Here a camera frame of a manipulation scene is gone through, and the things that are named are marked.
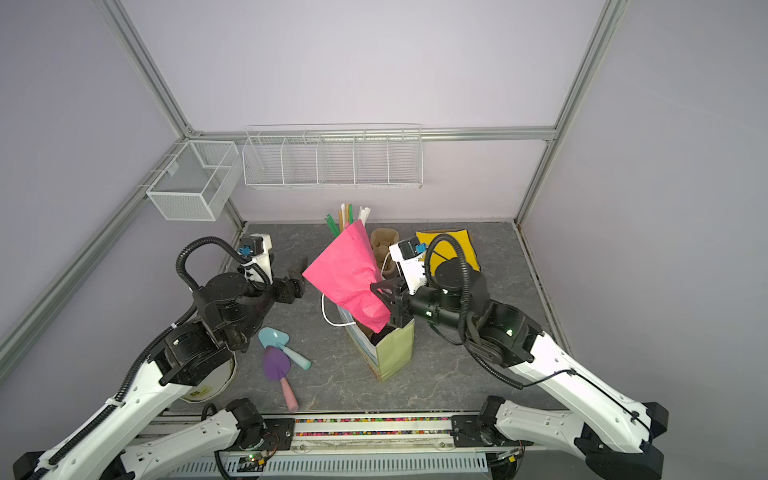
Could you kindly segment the pink paper napkin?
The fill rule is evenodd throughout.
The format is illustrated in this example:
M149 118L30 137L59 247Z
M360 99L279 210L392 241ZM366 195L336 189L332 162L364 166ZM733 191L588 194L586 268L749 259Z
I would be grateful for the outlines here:
M370 285L383 280L365 225L354 222L307 267L304 278L330 301L370 328Z

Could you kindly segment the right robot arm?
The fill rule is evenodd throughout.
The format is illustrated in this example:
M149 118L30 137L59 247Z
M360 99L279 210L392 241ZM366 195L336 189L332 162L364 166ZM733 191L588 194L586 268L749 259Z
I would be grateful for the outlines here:
M573 455L603 479L659 479L664 455L654 441L668 427L669 412L610 387L579 364L520 309L494 300L485 276L472 267L458 240L437 235L390 246L399 277L371 285L401 326L423 320L435 333L449 328L487 373L522 391L539 387L559 410L521 406L500 396L486 399L478 415L452 420L458 447L508 447L490 461L493 478L511 479L530 445Z

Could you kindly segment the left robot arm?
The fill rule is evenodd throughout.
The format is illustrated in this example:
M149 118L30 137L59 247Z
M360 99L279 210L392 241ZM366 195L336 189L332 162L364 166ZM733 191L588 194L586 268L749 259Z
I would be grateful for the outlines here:
M206 236L175 261L193 303L131 364L117 392L65 440L16 460L17 479L155 479L208 452L259 448L273 437L248 399L231 401L197 424L143 445L134 439L169 405L248 349L276 303L305 293L307 258L272 274L271 240L236 249Z

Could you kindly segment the painted paper gift bag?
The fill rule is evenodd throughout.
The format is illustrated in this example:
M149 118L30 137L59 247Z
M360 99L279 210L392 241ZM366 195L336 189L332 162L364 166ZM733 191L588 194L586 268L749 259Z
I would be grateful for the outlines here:
M326 323L334 328L344 330L356 346L364 361L375 377L384 382L407 366L413 355L415 337L415 321L411 320L405 327L391 328L387 325L378 334L367 336L350 312L336 306L340 315L338 322L328 317L328 301L321 295L321 312Z

